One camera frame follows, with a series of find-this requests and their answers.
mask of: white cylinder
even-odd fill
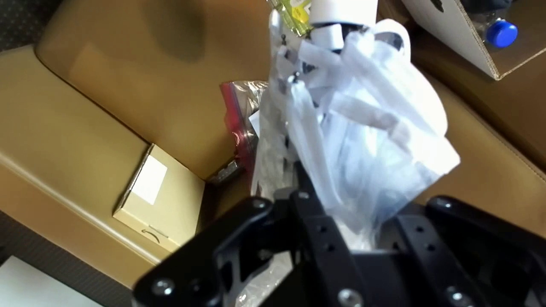
[[[310,24],[339,22],[373,25],[377,0],[312,0]]]

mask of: black plastic part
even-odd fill
[[[283,245],[285,216],[278,216],[283,211],[281,203],[273,206],[266,199],[245,199],[147,273],[135,285],[135,303],[234,305],[244,285],[269,263],[263,251]],[[174,281],[172,293],[155,295],[153,285],[165,278]]]
[[[426,216],[491,305],[546,305],[542,237],[447,196]]]
[[[546,244],[454,198],[409,205],[379,237],[382,252],[351,254],[305,177],[290,199],[249,198],[135,286],[136,305],[234,305],[245,283],[290,251],[293,271],[263,305],[546,307]],[[153,285],[172,281],[165,295]]]

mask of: white box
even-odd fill
[[[114,218],[167,251],[187,242],[198,227],[205,182],[157,145],[150,145]]]

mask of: snack package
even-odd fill
[[[266,82],[239,80],[220,85],[225,102],[225,126],[234,135],[235,162],[252,174],[257,145],[257,107]]]
[[[273,8],[281,15],[283,24],[297,36],[310,29],[310,0],[271,0]]]

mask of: screw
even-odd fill
[[[309,194],[305,191],[297,193],[298,198],[309,199]]]
[[[153,292],[157,297],[169,297],[169,295],[172,295],[172,292],[174,292],[174,281],[169,280],[169,278],[157,280],[157,281],[152,285],[152,292]]]
[[[256,199],[256,201],[254,201],[254,208],[266,208],[266,203],[261,201],[261,199]]]
[[[343,307],[363,307],[360,293],[350,288],[343,288],[338,293],[338,300]]]
[[[472,307],[474,302],[464,292],[459,292],[455,286],[447,288],[447,298],[454,307]]]
[[[449,203],[449,199],[445,199],[445,198],[437,198],[435,201],[437,201],[438,206],[443,206],[443,208],[450,208],[452,206],[452,203]]]
[[[245,293],[240,293],[240,295],[237,297],[237,302],[239,302],[239,303],[244,303],[244,300],[245,300]]]

